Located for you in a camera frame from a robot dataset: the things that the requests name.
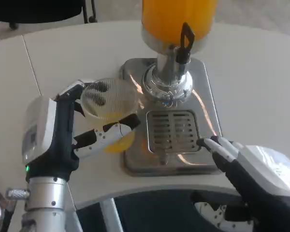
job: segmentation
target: juice dispenser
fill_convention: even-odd
[[[132,146],[123,154],[133,175],[204,174],[217,170],[196,145],[221,135],[204,64],[191,54],[204,46],[217,0],[143,0],[142,38],[157,58],[132,58],[122,78],[139,95]]]

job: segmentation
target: white table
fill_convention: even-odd
[[[129,58],[155,57],[142,42],[140,30],[139,22],[112,22],[25,35],[41,93],[53,97],[76,79],[117,76]],[[215,24],[205,49],[193,56],[207,67],[224,135],[244,144],[268,146],[290,157],[290,36]],[[76,119],[79,130],[85,125],[81,120]],[[6,135],[8,128],[1,130]],[[77,208],[151,189],[220,189],[236,194],[224,175],[131,177],[120,168],[119,159],[116,154],[100,153],[81,161],[70,180]],[[11,166],[11,175],[22,168]],[[10,231],[17,228],[13,223]]]
[[[3,195],[8,187],[26,187],[21,158],[24,112],[38,96],[23,37],[0,41],[0,192]],[[20,220],[21,213],[16,213],[10,231],[19,231]]]

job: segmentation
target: chair leg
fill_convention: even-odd
[[[86,0],[82,0],[82,8],[83,8],[83,16],[84,16],[84,23],[88,23],[88,15],[87,15],[87,7],[86,7]]]
[[[97,23],[95,0],[91,0],[92,16],[89,17],[89,23]]]

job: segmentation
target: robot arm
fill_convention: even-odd
[[[105,125],[103,131],[91,130],[73,138],[74,111],[82,113],[76,100],[88,84],[77,81],[55,100],[40,96],[27,109],[22,155],[28,188],[9,189],[6,194],[7,199],[26,200],[22,232],[65,232],[64,193],[71,173],[78,168],[76,154],[86,148],[87,155],[97,152],[140,124],[132,114]],[[95,87],[107,91],[99,82]]]
[[[258,231],[290,231],[290,160],[261,146],[199,139],[248,205]]]

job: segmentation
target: black tap handle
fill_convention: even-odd
[[[185,40],[188,39],[188,46],[185,47]],[[183,23],[180,34],[180,47],[177,51],[176,62],[185,64],[189,61],[190,51],[194,43],[195,35],[188,23]]]

